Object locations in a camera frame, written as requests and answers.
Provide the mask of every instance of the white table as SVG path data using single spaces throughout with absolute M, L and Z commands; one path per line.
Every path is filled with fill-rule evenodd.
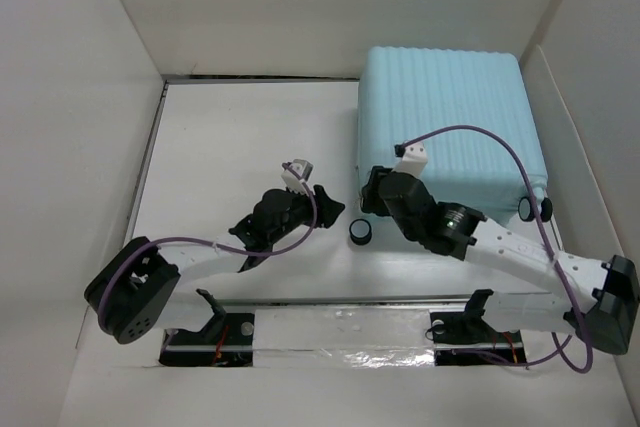
M 312 181 L 347 210 L 289 255 L 203 284 L 216 297 L 391 300 L 464 296 L 484 287 L 532 291 L 515 278 L 428 254 L 391 224 L 376 224 L 365 248 L 348 243 L 356 215 L 356 101 L 354 83 L 170 86 L 135 235 L 212 238 L 280 186 L 281 162 L 306 158 L 315 165 Z M 531 227 L 512 225 L 536 235 Z M 156 366 L 160 338 L 152 331 L 118 346 L 90 313 L 60 426 L 635 425 L 615 363 L 600 353 L 588 376 L 558 359 L 530 372 L 169 369 Z M 524 339 L 531 359 L 553 348 L 546 334 Z M 580 343 L 568 350 L 577 362 L 584 358 Z

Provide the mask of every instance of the light blue suitcase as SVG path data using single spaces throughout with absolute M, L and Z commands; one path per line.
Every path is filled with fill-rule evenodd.
M 547 187 L 536 127 L 511 54 L 375 47 L 360 79 L 358 178 L 375 165 L 393 167 L 393 146 L 454 124 L 488 129 L 522 160 L 538 204 Z M 425 142 L 422 174 L 436 201 L 458 202 L 506 224 L 526 195 L 507 151 L 476 132 L 449 132 Z

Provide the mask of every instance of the light blue box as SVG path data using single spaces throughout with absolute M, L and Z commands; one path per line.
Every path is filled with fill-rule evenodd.
M 511 54 L 375 47 L 360 79 L 358 177 L 375 165 L 393 167 L 393 146 L 441 127 L 490 130 L 522 160 L 538 203 L 547 169 L 518 61 Z M 458 202 L 505 224 L 526 195 L 520 172 L 496 141 L 469 131 L 425 141 L 422 174 L 436 201 Z

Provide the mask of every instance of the black wheel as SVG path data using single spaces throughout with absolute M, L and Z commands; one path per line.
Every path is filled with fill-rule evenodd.
M 523 222 L 531 222 L 536 218 L 533 213 L 533 209 L 531 208 L 529 197 L 523 197 L 520 199 L 520 203 L 518 204 L 518 215 L 520 216 L 520 220 Z
M 356 219 L 349 225 L 349 238 L 356 245 L 367 245 L 371 242 L 373 230 L 371 224 L 364 219 Z
M 540 217 L 542 217 L 543 222 L 549 222 L 551 220 L 551 216 L 553 215 L 553 203 L 549 197 L 545 197 L 542 200 L 542 205 L 540 206 Z

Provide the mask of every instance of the white tabletop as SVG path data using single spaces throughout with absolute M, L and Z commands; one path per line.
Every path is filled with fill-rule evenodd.
M 426 253 L 397 229 L 372 245 L 347 242 L 355 215 L 353 83 L 172 85 L 153 150 L 135 235 L 212 238 L 280 186 L 280 163 L 306 158 L 312 181 L 348 203 L 340 221 L 252 272 L 212 277 L 224 299 L 381 299 L 526 292 L 514 278 Z M 518 222 L 515 231 L 535 235 Z M 552 350 L 525 332 L 530 359 Z M 119 346 L 87 316 L 60 427 L 635 425 L 613 358 L 596 353 L 579 376 L 558 358 L 531 371 L 425 369 L 175 369 L 156 364 L 161 332 Z M 569 355 L 581 363 L 573 342 Z

